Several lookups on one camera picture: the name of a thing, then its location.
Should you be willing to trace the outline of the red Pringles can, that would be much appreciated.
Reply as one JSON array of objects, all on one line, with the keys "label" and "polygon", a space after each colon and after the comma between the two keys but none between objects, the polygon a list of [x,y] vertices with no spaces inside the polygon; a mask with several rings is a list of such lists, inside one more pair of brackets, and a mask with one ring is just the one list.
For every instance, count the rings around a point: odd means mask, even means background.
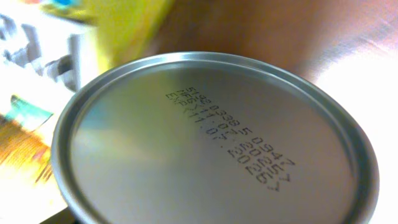
[{"label": "red Pringles can", "polygon": [[372,145],[333,98],[215,52],[90,81],[59,117],[51,162],[82,223],[367,223],[379,194]]}]

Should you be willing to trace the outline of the green Pretz snack box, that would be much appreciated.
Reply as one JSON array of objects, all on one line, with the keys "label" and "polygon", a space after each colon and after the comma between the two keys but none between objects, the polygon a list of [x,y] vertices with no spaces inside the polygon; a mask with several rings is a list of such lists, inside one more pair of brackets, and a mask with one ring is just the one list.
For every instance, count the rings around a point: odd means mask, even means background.
[{"label": "green Pretz snack box", "polygon": [[69,99],[139,56],[170,1],[1,2],[1,222],[70,222],[50,164]]}]

